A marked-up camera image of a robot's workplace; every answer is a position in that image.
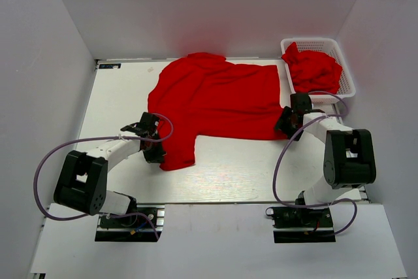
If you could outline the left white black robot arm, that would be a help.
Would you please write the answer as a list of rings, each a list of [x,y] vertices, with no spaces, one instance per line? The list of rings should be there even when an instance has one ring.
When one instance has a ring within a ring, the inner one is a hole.
[[[88,150],[67,154],[54,191],[54,201],[84,214],[115,215],[124,226],[137,221],[134,198],[107,189],[108,173],[129,156],[153,148],[162,153],[160,136],[142,140],[118,137]]]

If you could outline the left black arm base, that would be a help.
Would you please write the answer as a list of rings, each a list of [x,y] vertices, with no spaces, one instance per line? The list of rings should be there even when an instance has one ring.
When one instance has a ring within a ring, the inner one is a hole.
[[[125,218],[111,218],[108,214],[101,214],[97,222],[95,242],[157,242],[153,228],[160,237],[165,220],[164,205],[137,206],[137,212],[141,215]]]

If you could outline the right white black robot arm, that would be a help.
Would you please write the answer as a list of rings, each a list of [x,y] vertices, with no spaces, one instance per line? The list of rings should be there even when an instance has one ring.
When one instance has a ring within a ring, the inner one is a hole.
[[[349,201],[342,195],[376,180],[376,162],[371,133],[340,124],[336,115],[317,110],[295,110],[285,107],[276,129],[289,137],[277,160],[272,191],[277,202],[295,208],[295,219],[304,226],[319,217],[318,208]],[[325,145],[322,176],[298,197],[302,202],[282,201],[276,192],[280,163],[287,149],[302,133],[309,133]]]

